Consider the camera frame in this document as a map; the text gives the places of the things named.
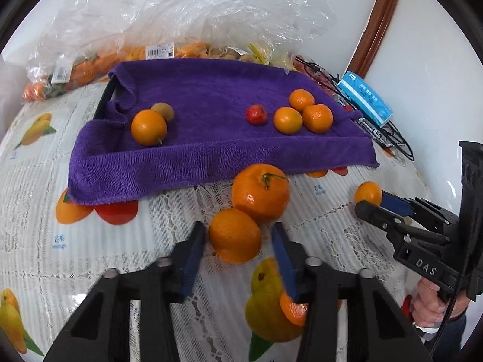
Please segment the right hand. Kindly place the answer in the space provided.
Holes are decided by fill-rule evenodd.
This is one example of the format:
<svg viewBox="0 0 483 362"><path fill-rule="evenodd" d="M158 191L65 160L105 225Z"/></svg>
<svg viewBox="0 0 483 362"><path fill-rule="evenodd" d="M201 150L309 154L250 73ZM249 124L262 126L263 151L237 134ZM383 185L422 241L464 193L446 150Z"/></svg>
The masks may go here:
<svg viewBox="0 0 483 362"><path fill-rule="evenodd" d="M422 328L433 328L437 323L441 323L449 304L443 302L438 297L440 287L425 278L418 281L416 296L413 299L413 319L414 323ZM450 318L461 316L468 308L471 300L467 296L466 290L462 290L456 299Z"/></svg>

